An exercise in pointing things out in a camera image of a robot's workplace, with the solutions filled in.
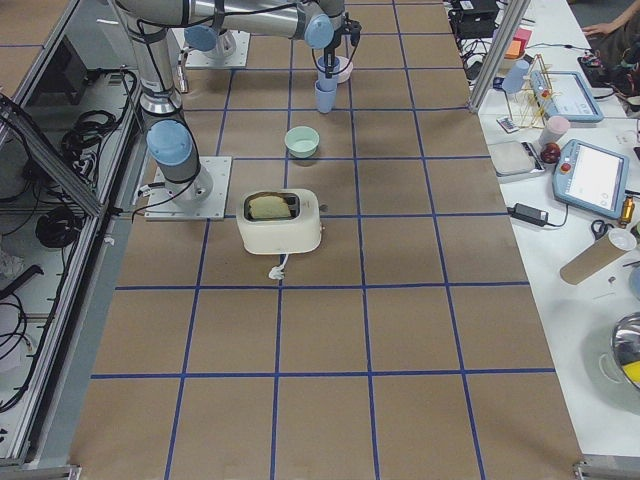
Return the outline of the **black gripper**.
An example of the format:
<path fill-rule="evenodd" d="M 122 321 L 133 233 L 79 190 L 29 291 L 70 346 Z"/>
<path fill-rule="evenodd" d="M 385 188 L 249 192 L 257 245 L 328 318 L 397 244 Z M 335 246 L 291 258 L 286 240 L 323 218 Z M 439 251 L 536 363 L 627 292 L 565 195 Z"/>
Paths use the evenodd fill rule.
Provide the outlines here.
<path fill-rule="evenodd" d="M 341 16 L 319 16 L 320 37 L 319 48 L 323 51 L 324 77 L 331 79 L 335 69 L 335 49 L 347 38 L 353 48 L 359 45 L 361 39 L 361 24 L 351 19 L 348 13 Z"/>

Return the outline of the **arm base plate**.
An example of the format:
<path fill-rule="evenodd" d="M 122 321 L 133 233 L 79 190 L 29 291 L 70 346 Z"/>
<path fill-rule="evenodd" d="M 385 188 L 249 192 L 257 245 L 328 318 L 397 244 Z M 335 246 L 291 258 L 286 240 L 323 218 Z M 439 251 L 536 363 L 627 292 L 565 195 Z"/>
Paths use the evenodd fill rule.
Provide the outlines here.
<path fill-rule="evenodd" d="M 187 69 L 245 68 L 250 34 L 238 30 L 216 32 L 207 27 L 185 30 Z"/>
<path fill-rule="evenodd" d="M 149 221 L 222 220 L 226 211 L 232 158 L 230 156 L 201 156 L 201 171 L 194 183 L 184 192 L 176 184 L 168 183 L 150 193 L 150 208 L 144 210 Z"/>

